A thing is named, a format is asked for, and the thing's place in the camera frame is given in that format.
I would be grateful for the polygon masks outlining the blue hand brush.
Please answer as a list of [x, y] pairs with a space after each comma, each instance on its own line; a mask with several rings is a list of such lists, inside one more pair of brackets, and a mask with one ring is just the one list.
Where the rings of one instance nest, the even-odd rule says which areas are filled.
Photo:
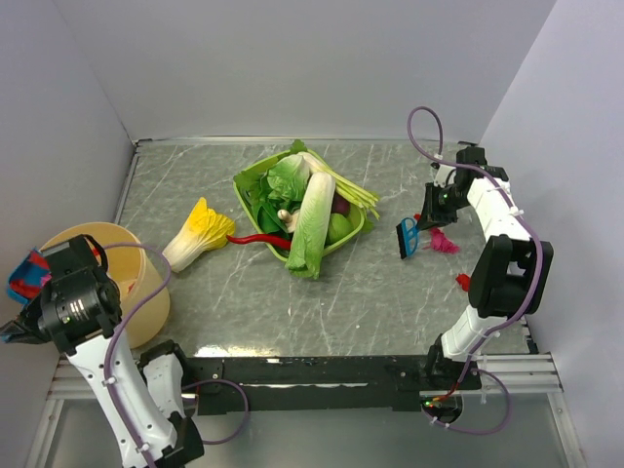
[[396, 233], [399, 243], [400, 259], [406, 259], [414, 255], [419, 243], [419, 231], [416, 219], [413, 216], [403, 218], [396, 225]]

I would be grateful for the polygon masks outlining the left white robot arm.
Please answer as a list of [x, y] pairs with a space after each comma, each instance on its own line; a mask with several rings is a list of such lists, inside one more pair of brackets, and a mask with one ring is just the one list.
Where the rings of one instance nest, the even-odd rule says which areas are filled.
[[1, 328], [4, 343], [53, 343], [93, 391], [125, 467], [183, 467], [205, 453], [182, 390], [193, 377], [168, 341], [133, 358], [118, 286], [105, 248], [80, 234], [39, 253], [48, 279]]

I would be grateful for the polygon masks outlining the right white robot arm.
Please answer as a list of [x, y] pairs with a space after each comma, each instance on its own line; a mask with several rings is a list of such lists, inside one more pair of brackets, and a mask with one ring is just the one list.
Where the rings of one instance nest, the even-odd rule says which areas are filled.
[[437, 173], [425, 186], [419, 231], [457, 222], [470, 207], [485, 246], [471, 274], [468, 304], [430, 347], [424, 372], [434, 388], [457, 389], [494, 335], [539, 307], [554, 249], [541, 241], [515, 204], [506, 171], [488, 164], [482, 147], [459, 150], [454, 162], [431, 156]]

